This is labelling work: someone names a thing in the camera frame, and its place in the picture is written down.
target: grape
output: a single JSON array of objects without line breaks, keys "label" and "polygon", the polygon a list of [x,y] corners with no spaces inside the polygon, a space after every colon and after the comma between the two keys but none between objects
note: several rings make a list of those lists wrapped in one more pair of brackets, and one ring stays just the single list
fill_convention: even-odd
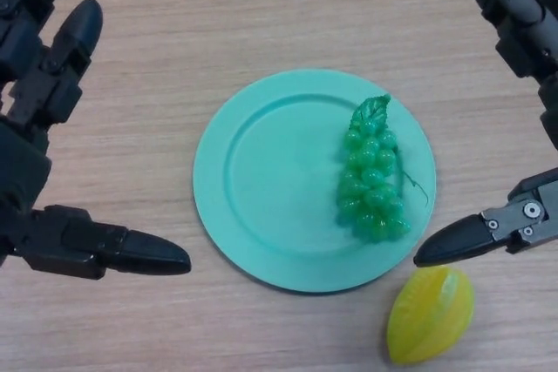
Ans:
[{"label": "grape", "polygon": [[347,158],[347,167],[350,169],[357,169],[360,166],[360,158],[358,152],[352,152]]},{"label": "grape", "polygon": [[345,169],[341,172],[339,179],[341,182],[345,182],[346,180],[358,179],[358,173],[352,170]]},{"label": "grape", "polygon": [[357,218],[357,227],[363,231],[370,231],[376,223],[373,213],[361,213]]},{"label": "grape", "polygon": [[369,167],[376,161],[376,153],[369,149],[364,149],[358,154],[358,163],[360,166]]},{"label": "grape", "polygon": [[357,214],[359,206],[360,200],[358,199],[343,199],[339,202],[339,212],[342,217],[353,218]]},{"label": "grape", "polygon": [[379,167],[378,170],[387,178],[395,173],[395,165]]},{"label": "grape", "polygon": [[378,130],[379,126],[376,121],[368,120],[363,124],[364,132],[368,135],[374,135]]},{"label": "grape", "polygon": [[384,212],[391,216],[400,217],[405,210],[403,200],[398,196],[391,198],[387,201]]},{"label": "grape", "polygon": [[380,151],[380,142],[374,137],[368,137],[363,141],[362,150],[378,153]]},{"label": "grape", "polygon": [[385,202],[398,197],[398,189],[389,183],[382,185],[378,190],[385,196]]},{"label": "grape", "polygon": [[377,169],[366,169],[363,171],[362,179],[365,185],[373,187],[380,186],[385,182],[384,175]]},{"label": "grape", "polygon": [[386,148],[380,150],[376,157],[376,165],[379,169],[395,166],[397,157],[392,150],[388,150]]},{"label": "grape", "polygon": [[398,240],[411,231],[411,225],[403,219],[390,219],[387,221],[390,239]]},{"label": "grape", "polygon": [[364,202],[366,202],[366,205],[370,208],[379,208],[384,206],[387,200],[388,197],[386,197],[380,189],[371,190],[364,195]]},{"label": "grape", "polygon": [[368,187],[358,179],[348,179],[339,185],[341,198],[357,198],[368,191]]},{"label": "grape", "polygon": [[379,141],[383,148],[387,148],[389,150],[393,150],[398,145],[397,137],[390,130],[382,132],[379,136]]},{"label": "grape", "polygon": [[357,130],[349,130],[345,134],[344,146],[351,151],[355,151],[362,145],[362,137]]},{"label": "grape", "polygon": [[374,242],[386,241],[389,237],[389,228],[384,220],[376,218],[372,231]]}]

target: mint green plate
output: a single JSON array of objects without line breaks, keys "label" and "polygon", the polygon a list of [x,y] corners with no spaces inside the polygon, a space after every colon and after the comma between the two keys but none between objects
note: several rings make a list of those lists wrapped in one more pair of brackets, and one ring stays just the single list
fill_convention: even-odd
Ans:
[{"label": "mint green plate", "polygon": [[337,223],[342,138],[355,108],[385,94],[351,74],[287,71],[239,91],[214,116],[194,162],[201,222],[236,266],[268,284],[304,293],[357,287],[397,266],[432,216],[436,169],[419,123],[392,98],[412,231],[371,244]]}]

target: green grape bunch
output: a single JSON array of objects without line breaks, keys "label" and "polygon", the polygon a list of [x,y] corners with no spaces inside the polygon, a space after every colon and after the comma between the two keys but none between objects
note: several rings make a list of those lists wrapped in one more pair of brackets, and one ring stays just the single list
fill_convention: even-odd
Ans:
[{"label": "green grape bunch", "polygon": [[366,99],[344,136],[346,160],[337,189],[341,218],[374,242],[398,240],[411,226],[391,179],[398,170],[398,142],[387,124],[390,95]]}]

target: wooden table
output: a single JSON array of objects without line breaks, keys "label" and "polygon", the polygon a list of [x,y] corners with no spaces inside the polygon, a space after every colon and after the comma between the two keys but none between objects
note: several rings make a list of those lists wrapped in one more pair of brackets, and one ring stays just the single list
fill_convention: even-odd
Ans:
[{"label": "wooden table", "polygon": [[[50,42],[81,0],[58,0]],[[192,255],[190,275],[85,281],[6,261],[3,372],[394,370],[384,325],[410,258],[369,286],[327,297],[247,279],[210,244],[191,189],[197,142],[237,90],[277,71],[334,68],[373,80],[422,123],[438,163],[427,234],[505,203],[555,165],[532,80],[494,51],[474,0],[99,0],[105,29],[70,122],[51,131],[39,206],[89,209]],[[417,371],[555,369],[556,245],[458,266],[477,293],[459,344]]]}]

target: plastic fruit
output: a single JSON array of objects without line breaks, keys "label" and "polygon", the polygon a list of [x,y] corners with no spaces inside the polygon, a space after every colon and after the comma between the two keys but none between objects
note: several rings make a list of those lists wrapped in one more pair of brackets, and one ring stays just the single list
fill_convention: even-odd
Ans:
[{"label": "plastic fruit", "polygon": [[474,290],[451,267],[418,269],[399,293],[390,314],[387,346],[394,363],[424,362],[451,348],[473,318]]},{"label": "plastic fruit", "polygon": [[390,96],[366,99],[354,112],[344,136],[345,168],[337,205],[343,220],[374,243],[395,241],[410,230],[400,191],[391,183],[397,167],[397,138],[387,125]]}]

